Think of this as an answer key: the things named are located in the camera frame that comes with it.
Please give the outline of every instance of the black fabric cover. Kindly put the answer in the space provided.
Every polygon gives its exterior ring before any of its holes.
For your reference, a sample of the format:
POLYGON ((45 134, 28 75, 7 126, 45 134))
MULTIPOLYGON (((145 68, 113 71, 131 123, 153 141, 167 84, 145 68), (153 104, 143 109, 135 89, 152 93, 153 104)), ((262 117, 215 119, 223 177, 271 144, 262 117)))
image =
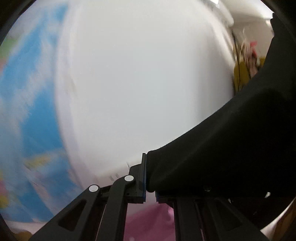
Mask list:
POLYGON ((263 68, 202 123, 147 154, 147 190, 296 194, 295 43, 280 20, 263 68))

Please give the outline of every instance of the yellow object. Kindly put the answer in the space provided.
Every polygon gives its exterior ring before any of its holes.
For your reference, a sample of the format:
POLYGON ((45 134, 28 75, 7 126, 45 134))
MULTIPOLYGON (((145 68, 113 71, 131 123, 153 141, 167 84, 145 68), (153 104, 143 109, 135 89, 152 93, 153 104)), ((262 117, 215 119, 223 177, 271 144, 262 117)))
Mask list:
POLYGON ((48 161, 50 161, 50 156, 48 154, 38 155, 38 156, 34 157, 33 159, 27 161, 25 163, 25 166, 31 170, 31 169, 43 166, 48 161))
MULTIPOLYGON (((260 67, 264 65, 265 58, 260 58, 260 67)), ((246 86, 250 80, 249 70, 244 62, 240 62, 238 66, 238 62, 234 67, 234 89, 235 93, 238 93, 244 86, 246 86)))
POLYGON ((17 241, 28 241, 32 237, 32 234, 28 231, 25 231, 18 234, 13 234, 13 236, 17 239, 17 241))
POLYGON ((8 206, 7 196, 0 195, 0 208, 6 208, 8 206))

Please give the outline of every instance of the cable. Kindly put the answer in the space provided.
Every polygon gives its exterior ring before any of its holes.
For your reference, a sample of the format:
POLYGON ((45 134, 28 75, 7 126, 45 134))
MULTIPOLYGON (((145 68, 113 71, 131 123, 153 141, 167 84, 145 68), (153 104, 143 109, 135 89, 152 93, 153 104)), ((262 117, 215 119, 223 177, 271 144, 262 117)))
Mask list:
MULTIPOLYGON (((239 67, 239 53, 237 51, 237 43, 236 43, 236 40, 235 40, 235 35, 234 35, 233 30, 231 30, 231 34, 232 34, 234 45, 235 45, 235 51, 237 53, 237 64, 238 64, 238 67, 239 67)), ((240 88, 240 82, 241 82, 241 80, 240 80, 240 67, 239 67, 239 86, 238 86, 238 90, 240 88)))

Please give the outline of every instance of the black metal frame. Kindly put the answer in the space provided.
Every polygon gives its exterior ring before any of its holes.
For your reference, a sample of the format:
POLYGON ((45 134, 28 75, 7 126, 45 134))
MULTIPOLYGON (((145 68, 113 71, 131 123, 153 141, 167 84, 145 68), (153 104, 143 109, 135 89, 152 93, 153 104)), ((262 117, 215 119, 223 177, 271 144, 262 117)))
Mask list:
MULTIPOLYGON (((122 241, 128 203, 145 201, 146 154, 113 185, 90 186, 30 241, 122 241)), ((176 241, 267 241, 227 200, 211 192, 157 194, 174 208, 176 241)))

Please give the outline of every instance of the ceiling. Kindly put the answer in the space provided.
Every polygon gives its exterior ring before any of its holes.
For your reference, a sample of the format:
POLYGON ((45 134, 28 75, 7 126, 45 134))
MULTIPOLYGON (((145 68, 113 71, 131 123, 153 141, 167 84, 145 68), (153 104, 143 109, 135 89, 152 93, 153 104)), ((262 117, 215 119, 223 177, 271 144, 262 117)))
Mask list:
POLYGON ((234 18, 234 22, 271 19, 272 11, 261 0, 222 0, 234 18))

